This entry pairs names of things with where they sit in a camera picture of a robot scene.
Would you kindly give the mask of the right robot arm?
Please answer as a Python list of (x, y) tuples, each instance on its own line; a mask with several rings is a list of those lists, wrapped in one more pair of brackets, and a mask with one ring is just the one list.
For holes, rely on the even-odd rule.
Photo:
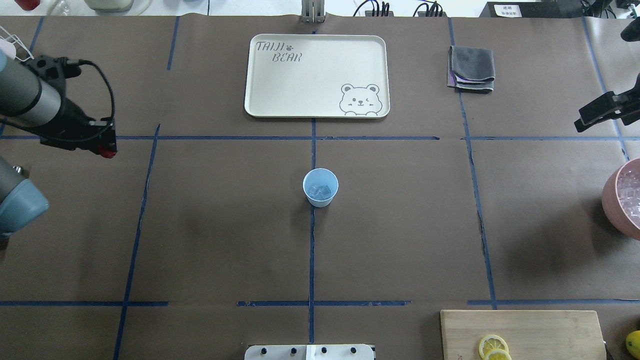
[(633, 125), (639, 121), (639, 18), (583, 22), (602, 94), (579, 109), (574, 127), (583, 133), (609, 120)]

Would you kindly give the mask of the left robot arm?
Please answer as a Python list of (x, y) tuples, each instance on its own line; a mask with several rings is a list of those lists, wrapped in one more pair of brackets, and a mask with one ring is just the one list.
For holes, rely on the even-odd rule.
[[(67, 81), (82, 74), (83, 67), (96, 70), (109, 96), (109, 114), (94, 118), (67, 95)], [(89, 151), (103, 158), (118, 152), (115, 127), (115, 95), (103, 70), (87, 59), (38, 57), (19, 61), (1, 55), (1, 125), (16, 129), (17, 136), (3, 141), (38, 141), (58, 150)], [(50, 201), (30, 180), (26, 171), (1, 159), (1, 238), (38, 219)]]

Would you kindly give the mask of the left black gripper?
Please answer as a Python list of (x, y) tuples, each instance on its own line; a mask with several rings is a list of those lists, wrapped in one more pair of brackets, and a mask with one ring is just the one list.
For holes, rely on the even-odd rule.
[(38, 128), (38, 133), (43, 135), (39, 137), (39, 143), (60, 150), (87, 150), (96, 155), (99, 155), (100, 145), (118, 151), (115, 120), (102, 120), (107, 121), (105, 130), (97, 137), (87, 139), (98, 133), (101, 127), (94, 125), (96, 119), (85, 114), (76, 103), (65, 99), (58, 114), (46, 125)]

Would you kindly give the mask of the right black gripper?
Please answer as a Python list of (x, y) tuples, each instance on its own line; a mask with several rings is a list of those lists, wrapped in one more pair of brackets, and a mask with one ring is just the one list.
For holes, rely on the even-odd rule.
[(640, 76), (637, 75), (635, 84), (616, 95), (613, 91), (590, 101), (578, 110), (579, 118), (574, 122), (578, 133), (583, 133), (599, 123), (619, 119), (624, 126), (630, 126), (640, 118)]

